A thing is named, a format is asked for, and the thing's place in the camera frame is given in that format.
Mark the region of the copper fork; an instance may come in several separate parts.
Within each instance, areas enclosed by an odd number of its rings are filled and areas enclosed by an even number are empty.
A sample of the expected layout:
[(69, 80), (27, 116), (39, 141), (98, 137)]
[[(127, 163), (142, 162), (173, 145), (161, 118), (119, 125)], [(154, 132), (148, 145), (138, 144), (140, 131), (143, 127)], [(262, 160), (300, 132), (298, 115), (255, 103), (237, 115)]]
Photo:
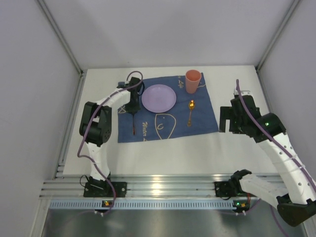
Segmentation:
[(135, 135), (135, 114), (132, 114), (132, 129), (133, 129), (133, 135)]

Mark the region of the purple plastic plate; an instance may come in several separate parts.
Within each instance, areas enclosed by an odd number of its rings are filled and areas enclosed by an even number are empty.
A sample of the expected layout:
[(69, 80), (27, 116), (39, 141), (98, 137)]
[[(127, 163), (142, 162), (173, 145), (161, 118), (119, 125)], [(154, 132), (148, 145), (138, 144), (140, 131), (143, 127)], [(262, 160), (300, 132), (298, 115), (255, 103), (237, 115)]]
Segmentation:
[(164, 113), (172, 109), (176, 103), (175, 91), (163, 84), (148, 87), (142, 94), (142, 105), (150, 112)]

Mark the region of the blue cloth placemat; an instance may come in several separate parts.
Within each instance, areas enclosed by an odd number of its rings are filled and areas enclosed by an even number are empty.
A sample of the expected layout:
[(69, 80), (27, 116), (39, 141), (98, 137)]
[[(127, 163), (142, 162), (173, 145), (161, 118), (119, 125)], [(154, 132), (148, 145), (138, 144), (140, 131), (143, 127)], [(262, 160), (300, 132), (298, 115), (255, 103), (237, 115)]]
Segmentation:
[[(172, 109), (164, 113), (153, 113), (142, 105), (135, 115), (135, 135), (132, 129), (132, 115), (124, 107), (118, 109), (118, 142), (131, 143), (153, 140), (173, 139), (185, 136), (216, 133), (219, 131), (212, 103), (207, 91), (205, 79), (201, 78), (194, 94), (185, 87), (185, 76), (167, 76), (144, 80), (145, 89), (152, 85), (163, 84), (171, 87), (177, 96)], [(189, 118), (188, 104), (194, 100), (192, 125), (187, 126)]]

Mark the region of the gold spoon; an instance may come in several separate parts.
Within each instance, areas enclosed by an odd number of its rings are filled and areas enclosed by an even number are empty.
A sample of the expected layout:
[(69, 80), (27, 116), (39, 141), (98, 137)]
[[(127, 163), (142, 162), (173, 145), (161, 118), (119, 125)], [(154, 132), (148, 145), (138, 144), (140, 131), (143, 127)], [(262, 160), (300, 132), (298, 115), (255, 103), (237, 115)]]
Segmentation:
[(194, 100), (191, 100), (188, 104), (188, 107), (190, 110), (189, 118), (188, 118), (188, 122), (187, 122), (188, 127), (190, 127), (192, 125), (192, 112), (193, 112), (193, 109), (195, 108), (195, 105), (196, 105), (196, 103)]

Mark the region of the orange plastic cup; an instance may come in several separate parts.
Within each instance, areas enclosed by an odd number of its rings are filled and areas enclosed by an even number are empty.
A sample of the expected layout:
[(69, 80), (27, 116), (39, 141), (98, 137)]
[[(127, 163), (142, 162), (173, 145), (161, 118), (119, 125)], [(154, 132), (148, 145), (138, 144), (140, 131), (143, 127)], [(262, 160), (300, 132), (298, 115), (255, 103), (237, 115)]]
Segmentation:
[(185, 74), (185, 87), (189, 94), (196, 92), (201, 80), (201, 73), (197, 70), (189, 70)]

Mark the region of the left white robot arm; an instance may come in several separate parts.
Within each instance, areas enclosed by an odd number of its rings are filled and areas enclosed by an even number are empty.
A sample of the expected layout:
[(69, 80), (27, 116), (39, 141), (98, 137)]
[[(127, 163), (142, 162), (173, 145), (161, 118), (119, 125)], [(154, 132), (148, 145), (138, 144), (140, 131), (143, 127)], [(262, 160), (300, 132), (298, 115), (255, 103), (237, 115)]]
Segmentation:
[(124, 107), (128, 114), (135, 117), (140, 111), (139, 97), (144, 90), (143, 79), (132, 77), (119, 84), (104, 99), (85, 103), (79, 126), (82, 141), (77, 157), (89, 159), (92, 165), (86, 189), (95, 188), (104, 192), (113, 189), (106, 156), (101, 154), (112, 133), (112, 111)]

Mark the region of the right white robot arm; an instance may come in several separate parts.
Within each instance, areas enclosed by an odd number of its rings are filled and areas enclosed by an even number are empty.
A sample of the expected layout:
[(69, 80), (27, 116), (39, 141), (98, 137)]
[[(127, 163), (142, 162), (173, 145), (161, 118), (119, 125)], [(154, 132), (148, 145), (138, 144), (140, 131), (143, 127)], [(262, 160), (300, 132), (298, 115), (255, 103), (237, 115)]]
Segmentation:
[(226, 190), (217, 197), (254, 195), (275, 208), (281, 218), (296, 227), (316, 214), (316, 182), (295, 153), (286, 129), (273, 113), (262, 115), (250, 95), (231, 100), (231, 106), (220, 108), (219, 131), (229, 131), (254, 139), (271, 160), (285, 187), (279, 188), (247, 169), (238, 170), (226, 182)]

